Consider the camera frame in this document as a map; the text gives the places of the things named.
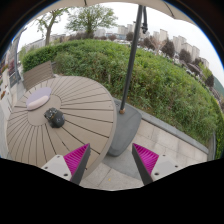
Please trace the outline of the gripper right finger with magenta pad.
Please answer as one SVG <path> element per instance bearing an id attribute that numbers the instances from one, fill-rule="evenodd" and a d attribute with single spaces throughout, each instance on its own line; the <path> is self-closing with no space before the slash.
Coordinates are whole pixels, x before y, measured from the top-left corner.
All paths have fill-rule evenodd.
<path id="1" fill-rule="evenodd" d="M 157 153 L 136 143 L 132 154 L 144 185 L 150 184 L 181 169 L 171 157 Z"/>

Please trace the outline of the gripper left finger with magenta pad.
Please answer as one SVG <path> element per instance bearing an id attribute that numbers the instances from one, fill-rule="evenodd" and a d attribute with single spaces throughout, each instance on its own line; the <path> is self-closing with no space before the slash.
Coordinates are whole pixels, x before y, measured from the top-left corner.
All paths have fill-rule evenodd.
<path id="1" fill-rule="evenodd" d="M 55 155 L 42 169 L 79 185 L 89 157 L 90 144 L 85 144 L 65 156 Z"/>

